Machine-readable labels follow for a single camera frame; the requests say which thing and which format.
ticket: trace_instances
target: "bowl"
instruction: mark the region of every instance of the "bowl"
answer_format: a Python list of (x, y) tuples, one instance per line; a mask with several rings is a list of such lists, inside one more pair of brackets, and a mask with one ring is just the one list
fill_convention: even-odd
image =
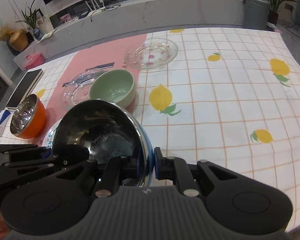
[(27, 96), (15, 110), (10, 132), (19, 138), (30, 139), (38, 135), (46, 122), (43, 103), (36, 94)]
[(149, 185), (154, 166), (150, 141), (138, 122), (115, 103), (87, 100), (70, 109), (62, 118), (53, 139), (52, 152), (61, 153), (66, 145), (89, 150), (89, 160), (107, 163), (116, 156), (131, 156), (138, 179), (132, 186)]
[(102, 99), (126, 108), (136, 96), (137, 86), (133, 75), (125, 69), (114, 69), (103, 73), (92, 84), (90, 99)]

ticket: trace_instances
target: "white box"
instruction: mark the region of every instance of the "white box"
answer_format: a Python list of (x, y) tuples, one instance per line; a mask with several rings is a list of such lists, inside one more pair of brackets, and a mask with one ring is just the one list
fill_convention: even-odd
[(4, 128), (8, 122), (8, 118), (10, 116), (10, 112), (8, 110), (2, 110), (0, 112), (0, 137), (3, 135)]

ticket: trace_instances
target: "gray trash can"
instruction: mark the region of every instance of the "gray trash can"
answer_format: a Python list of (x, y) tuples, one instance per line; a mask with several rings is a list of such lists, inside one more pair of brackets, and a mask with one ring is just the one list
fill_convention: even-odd
[(270, 3), (268, 0), (246, 0), (243, 28), (266, 30)]

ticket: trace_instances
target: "lemon print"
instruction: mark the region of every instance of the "lemon print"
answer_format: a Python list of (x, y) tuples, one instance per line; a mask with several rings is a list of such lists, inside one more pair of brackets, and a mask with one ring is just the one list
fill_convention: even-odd
[(185, 29), (176, 29), (176, 30), (171, 30), (171, 33), (181, 33), (183, 32)]
[(253, 133), (250, 135), (251, 141), (256, 140), (257, 142), (263, 142), (263, 143), (270, 143), (273, 141), (273, 138), (271, 134), (264, 129), (259, 129), (253, 131)]
[(163, 85), (159, 85), (151, 91), (149, 100), (155, 110), (160, 111), (160, 113), (165, 115), (174, 116), (181, 112), (180, 110), (173, 113), (176, 109), (176, 104), (170, 106), (172, 102), (172, 93)]
[(219, 52), (215, 52), (208, 57), (208, 61), (218, 61), (221, 59), (221, 54)]
[(37, 93), (36, 93), (36, 95), (37, 95), (37, 97), (38, 98), (41, 98), (42, 96), (43, 96), (43, 94), (45, 93), (45, 89), (41, 89), (40, 91), (38, 91)]
[(279, 80), (280, 84), (285, 87), (290, 87), (285, 84), (285, 82), (288, 82), (289, 78), (284, 77), (290, 73), (289, 66), (283, 60), (277, 58), (272, 58), (269, 62), (273, 75)]

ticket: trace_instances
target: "pink basket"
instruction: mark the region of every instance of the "pink basket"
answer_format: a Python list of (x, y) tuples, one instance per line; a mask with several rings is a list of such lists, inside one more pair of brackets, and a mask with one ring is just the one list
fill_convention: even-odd
[(26, 61), (24, 63), (25, 69), (31, 69), (40, 66), (44, 63), (44, 59), (40, 53), (32, 54), (26, 56)]

